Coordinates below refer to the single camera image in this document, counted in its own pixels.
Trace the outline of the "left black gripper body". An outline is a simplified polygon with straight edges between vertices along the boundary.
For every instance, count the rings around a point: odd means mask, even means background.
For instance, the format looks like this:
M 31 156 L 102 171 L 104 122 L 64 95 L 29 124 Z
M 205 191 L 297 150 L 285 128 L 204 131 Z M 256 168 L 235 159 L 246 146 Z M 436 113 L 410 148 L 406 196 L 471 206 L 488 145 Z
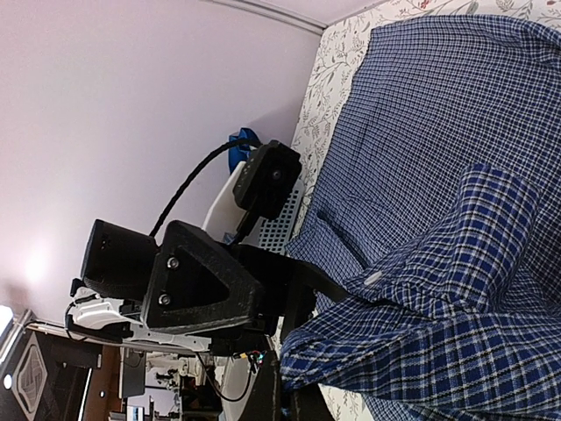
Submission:
M 97 219 L 80 279 L 102 297 L 142 301 L 159 247 L 154 238 Z

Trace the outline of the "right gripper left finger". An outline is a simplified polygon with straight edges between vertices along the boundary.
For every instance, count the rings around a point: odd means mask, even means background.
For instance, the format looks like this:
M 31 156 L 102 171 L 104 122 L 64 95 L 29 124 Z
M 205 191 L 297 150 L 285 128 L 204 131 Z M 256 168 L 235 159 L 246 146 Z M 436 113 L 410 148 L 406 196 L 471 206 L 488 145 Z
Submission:
M 281 421 L 282 386 L 280 363 L 275 351 L 265 353 L 245 407 L 243 419 L 249 421 Z

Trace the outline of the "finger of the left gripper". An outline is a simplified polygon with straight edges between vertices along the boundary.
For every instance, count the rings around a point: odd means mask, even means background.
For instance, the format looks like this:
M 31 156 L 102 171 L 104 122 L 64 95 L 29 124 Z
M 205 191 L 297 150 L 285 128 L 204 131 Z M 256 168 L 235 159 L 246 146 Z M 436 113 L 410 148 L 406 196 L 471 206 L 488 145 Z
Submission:
M 264 287 L 202 229 L 171 222 L 144 297 L 150 329 L 228 329 L 250 322 Z
M 231 255 L 264 289 L 253 324 L 265 333 L 275 333 L 280 318 L 288 322 L 284 333 L 306 323 L 316 307 L 317 294 L 334 303 L 349 296 L 321 268 L 307 261 L 249 245 L 234 246 Z

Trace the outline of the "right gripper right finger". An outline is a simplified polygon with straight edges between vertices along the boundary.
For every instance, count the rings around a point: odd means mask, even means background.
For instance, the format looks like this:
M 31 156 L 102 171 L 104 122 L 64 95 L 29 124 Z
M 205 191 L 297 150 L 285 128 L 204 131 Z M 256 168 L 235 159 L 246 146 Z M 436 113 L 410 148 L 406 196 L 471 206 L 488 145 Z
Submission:
M 319 388 L 302 388 L 286 394 L 286 420 L 334 421 Z

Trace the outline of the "dark blue checkered shirt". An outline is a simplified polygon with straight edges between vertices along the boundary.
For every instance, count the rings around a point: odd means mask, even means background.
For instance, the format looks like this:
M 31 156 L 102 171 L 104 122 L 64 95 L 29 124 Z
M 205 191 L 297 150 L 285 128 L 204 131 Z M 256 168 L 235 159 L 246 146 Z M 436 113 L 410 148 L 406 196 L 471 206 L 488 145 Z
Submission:
M 373 29 L 288 250 L 347 295 L 286 338 L 286 390 L 385 420 L 559 419 L 559 32 Z

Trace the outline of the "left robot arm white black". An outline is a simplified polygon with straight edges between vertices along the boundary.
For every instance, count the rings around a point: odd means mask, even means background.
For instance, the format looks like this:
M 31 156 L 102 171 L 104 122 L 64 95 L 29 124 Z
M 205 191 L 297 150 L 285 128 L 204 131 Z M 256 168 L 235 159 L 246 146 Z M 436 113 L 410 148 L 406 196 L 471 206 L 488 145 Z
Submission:
M 320 268 L 250 245 L 277 218 L 302 166 L 265 147 L 238 164 L 202 226 L 161 215 L 149 234 L 97 220 L 72 283 L 66 327 L 89 339 L 153 342 L 180 376 L 184 420 L 328 420 L 317 384 L 284 388 L 272 337 L 304 325 L 323 293 Z

